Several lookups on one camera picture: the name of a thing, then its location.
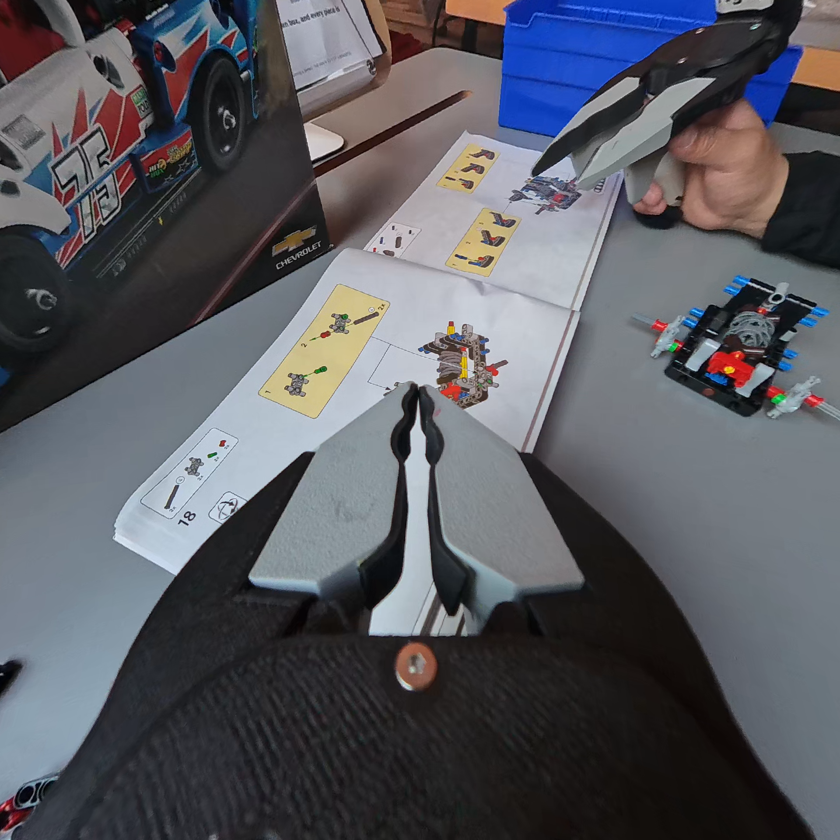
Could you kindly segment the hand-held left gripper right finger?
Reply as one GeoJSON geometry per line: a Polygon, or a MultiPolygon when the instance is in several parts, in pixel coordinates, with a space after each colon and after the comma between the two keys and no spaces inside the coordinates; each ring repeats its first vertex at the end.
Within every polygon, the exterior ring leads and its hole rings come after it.
{"type": "Polygon", "coordinates": [[[420,419],[437,595],[447,614],[488,617],[503,602],[585,582],[520,453],[428,386],[420,419]]]}

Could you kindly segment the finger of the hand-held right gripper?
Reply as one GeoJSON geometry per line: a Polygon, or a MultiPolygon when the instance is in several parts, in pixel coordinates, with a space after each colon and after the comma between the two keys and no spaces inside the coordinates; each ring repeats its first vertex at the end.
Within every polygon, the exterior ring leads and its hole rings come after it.
{"type": "Polygon", "coordinates": [[[640,77],[611,80],[564,126],[534,164],[532,174],[542,174],[567,157],[574,173],[582,174],[601,145],[642,111],[645,97],[640,77]]]}
{"type": "Polygon", "coordinates": [[[666,147],[677,111],[713,81],[710,77],[690,78],[654,97],[639,116],[601,144],[582,173],[576,176],[578,188],[592,189],[602,178],[666,147]]]}

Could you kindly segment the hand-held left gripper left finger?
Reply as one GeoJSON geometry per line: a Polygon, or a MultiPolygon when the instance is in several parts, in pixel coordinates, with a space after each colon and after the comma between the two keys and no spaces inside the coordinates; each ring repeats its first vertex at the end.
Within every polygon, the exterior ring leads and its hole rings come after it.
{"type": "Polygon", "coordinates": [[[404,383],[322,443],[249,573],[252,585],[372,609],[403,571],[405,462],[418,388],[404,383]]]}

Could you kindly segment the grey lego knuckle with axle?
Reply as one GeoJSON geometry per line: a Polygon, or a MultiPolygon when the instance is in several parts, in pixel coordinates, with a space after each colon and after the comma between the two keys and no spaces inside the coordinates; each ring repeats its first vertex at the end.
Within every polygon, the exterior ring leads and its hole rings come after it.
{"type": "Polygon", "coordinates": [[[826,402],[823,397],[813,391],[821,381],[820,377],[811,375],[803,382],[794,384],[788,390],[783,390],[775,385],[770,386],[766,392],[766,399],[770,403],[770,408],[765,413],[766,417],[776,419],[786,414],[792,414],[806,406],[838,421],[839,409],[826,402]]]}
{"type": "Polygon", "coordinates": [[[642,323],[657,333],[656,342],[650,352],[652,359],[657,359],[662,354],[673,353],[681,347],[681,342],[678,341],[678,333],[685,326],[687,317],[687,315],[680,315],[673,321],[665,322],[640,313],[632,315],[634,321],[642,323]]]}

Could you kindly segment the black lego chassis assembly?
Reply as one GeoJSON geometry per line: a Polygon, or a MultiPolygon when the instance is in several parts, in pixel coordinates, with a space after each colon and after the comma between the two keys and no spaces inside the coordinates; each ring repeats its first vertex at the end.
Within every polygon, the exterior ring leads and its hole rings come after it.
{"type": "Polygon", "coordinates": [[[791,369],[790,342],[799,327],[814,328],[827,309],[776,286],[735,276],[723,306],[693,308],[678,333],[665,375],[741,417],[770,408],[766,393],[777,374],[791,369]]]}

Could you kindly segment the pile of lego pieces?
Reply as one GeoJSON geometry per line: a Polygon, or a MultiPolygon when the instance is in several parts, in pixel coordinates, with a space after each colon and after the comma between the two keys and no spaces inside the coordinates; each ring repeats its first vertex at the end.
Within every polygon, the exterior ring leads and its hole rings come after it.
{"type": "MultiPolygon", "coordinates": [[[[13,684],[22,667],[23,664],[16,659],[9,659],[1,664],[1,695],[13,684]]],[[[26,782],[1,803],[2,839],[10,838],[16,827],[28,819],[58,778],[57,774],[52,774],[26,782]]]]}

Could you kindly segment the person's right forearm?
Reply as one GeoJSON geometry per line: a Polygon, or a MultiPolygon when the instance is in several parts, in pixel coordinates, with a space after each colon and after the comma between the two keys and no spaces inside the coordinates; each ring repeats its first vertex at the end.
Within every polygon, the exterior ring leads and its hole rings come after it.
{"type": "Polygon", "coordinates": [[[761,239],[769,253],[839,268],[839,157],[820,151],[786,154],[784,192],[761,239]]]}

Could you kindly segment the lego instruction booklet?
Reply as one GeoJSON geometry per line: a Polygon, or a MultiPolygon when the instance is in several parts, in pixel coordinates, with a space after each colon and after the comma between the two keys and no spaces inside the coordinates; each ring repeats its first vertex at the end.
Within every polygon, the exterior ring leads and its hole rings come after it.
{"type": "Polygon", "coordinates": [[[532,453],[621,191],[463,133],[365,250],[125,503],[114,540],[175,574],[303,451],[396,385],[433,385],[532,453]]]}

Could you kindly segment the person's right hand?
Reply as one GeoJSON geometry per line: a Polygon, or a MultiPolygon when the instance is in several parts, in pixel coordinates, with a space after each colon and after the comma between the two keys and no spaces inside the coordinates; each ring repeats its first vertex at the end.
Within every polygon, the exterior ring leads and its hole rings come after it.
{"type": "Polygon", "coordinates": [[[681,212],[703,230],[760,239],[780,204],[789,163],[745,99],[705,114],[669,142],[685,166],[681,212]]]}

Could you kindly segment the blue flat object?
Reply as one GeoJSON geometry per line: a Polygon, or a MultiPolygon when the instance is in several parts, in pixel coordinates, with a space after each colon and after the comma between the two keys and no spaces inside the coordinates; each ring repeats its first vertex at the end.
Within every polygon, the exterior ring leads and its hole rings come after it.
{"type": "MultiPolygon", "coordinates": [[[[557,137],[604,85],[632,76],[669,41],[713,25],[716,2],[521,1],[507,9],[499,124],[557,137]]],[[[774,120],[802,49],[789,45],[753,77],[746,98],[774,120]]]]}

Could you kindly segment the white computer monitor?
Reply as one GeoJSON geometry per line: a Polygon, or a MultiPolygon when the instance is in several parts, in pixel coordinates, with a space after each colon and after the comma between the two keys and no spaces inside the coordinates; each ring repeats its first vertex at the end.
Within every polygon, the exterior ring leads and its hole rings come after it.
{"type": "Polygon", "coordinates": [[[392,64],[391,39],[379,1],[363,1],[371,15],[374,28],[385,46],[385,53],[374,59],[371,67],[362,66],[338,77],[324,80],[297,92],[301,116],[311,161],[316,163],[340,151],[345,140],[339,134],[316,124],[319,117],[380,86],[387,78],[392,64]]]}

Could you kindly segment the dark car picture box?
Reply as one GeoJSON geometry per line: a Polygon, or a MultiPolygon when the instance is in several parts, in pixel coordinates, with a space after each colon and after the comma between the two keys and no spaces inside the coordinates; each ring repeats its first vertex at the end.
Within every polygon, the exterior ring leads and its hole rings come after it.
{"type": "Polygon", "coordinates": [[[2,2],[2,430],[329,246],[276,2],[2,2]]]}

